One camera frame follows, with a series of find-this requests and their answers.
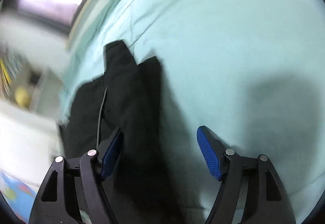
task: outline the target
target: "teal fabric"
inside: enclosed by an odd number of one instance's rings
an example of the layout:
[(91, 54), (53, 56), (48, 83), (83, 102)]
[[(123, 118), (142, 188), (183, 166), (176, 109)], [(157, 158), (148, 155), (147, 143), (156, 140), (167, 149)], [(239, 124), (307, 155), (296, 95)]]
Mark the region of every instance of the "teal fabric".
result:
[(322, 0), (111, 0), (66, 73), (62, 115), (123, 39), (138, 63), (163, 65), (161, 134), (188, 221), (204, 222), (219, 188), (196, 142), (206, 125), (272, 160), (301, 223), (325, 188), (324, 32)]

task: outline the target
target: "silver screw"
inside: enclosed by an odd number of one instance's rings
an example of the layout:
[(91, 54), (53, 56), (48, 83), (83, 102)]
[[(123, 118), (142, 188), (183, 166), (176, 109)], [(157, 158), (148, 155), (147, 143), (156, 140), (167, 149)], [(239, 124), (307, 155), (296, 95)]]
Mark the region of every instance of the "silver screw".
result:
[(261, 159), (261, 161), (266, 162), (269, 158), (268, 158), (266, 155), (262, 154), (262, 155), (260, 156), (260, 159)]
[(96, 154), (96, 150), (89, 150), (87, 154), (88, 156), (94, 156)]
[(229, 156), (233, 156), (235, 154), (235, 151), (233, 149), (226, 149), (225, 153)]
[(62, 162), (63, 161), (63, 157), (62, 156), (58, 156), (55, 158), (55, 162)]

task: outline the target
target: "mattress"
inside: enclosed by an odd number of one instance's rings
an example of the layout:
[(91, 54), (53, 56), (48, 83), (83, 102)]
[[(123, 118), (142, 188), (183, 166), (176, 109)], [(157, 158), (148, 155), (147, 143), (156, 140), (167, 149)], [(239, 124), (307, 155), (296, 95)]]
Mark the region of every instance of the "mattress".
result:
[(324, 31), (322, 0), (88, 0), (61, 115), (103, 74), (103, 46), (123, 39), (138, 63), (162, 63), (162, 144), (188, 222), (206, 220), (220, 186), (196, 142), (206, 125), (238, 154), (271, 159), (301, 223), (325, 189)]

